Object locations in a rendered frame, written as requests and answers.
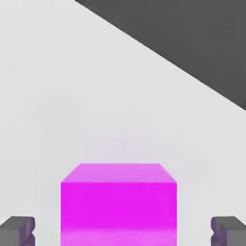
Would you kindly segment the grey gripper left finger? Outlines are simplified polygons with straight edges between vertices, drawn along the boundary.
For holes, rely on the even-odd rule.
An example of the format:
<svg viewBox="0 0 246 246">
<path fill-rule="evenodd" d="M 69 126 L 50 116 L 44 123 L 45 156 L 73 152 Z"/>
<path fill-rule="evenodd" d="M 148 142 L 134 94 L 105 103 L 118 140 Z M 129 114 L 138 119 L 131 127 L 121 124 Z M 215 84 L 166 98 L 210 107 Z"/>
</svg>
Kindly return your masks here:
<svg viewBox="0 0 246 246">
<path fill-rule="evenodd" d="M 0 246 L 35 246 L 35 218 L 11 216 L 0 225 Z"/>
</svg>

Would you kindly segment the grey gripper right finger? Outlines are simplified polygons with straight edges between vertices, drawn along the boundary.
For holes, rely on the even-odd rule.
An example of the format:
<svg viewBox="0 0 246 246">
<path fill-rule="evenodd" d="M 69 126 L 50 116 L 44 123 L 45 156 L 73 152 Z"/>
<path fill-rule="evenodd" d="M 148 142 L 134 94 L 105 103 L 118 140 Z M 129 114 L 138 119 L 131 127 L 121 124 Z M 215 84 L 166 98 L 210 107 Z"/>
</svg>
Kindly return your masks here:
<svg viewBox="0 0 246 246">
<path fill-rule="evenodd" d="M 235 216 L 212 217 L 211 246 L 246 246 L 246 225 Z"/>
</svg>

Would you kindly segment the small magenta cube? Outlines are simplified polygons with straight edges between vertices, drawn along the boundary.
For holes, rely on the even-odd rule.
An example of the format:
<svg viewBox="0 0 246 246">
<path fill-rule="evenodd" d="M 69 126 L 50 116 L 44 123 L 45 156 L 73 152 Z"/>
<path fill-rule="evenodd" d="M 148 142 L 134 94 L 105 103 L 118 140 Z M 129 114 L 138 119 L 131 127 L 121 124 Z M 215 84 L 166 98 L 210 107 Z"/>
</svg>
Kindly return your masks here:
<svg viewBox="0 0 246 246">
<path fill-rule="evenodd" d="M 159 164 L 80 164 L 61 182 L 61 246 L 177 246 L 177 182 Z"/>
</svg>

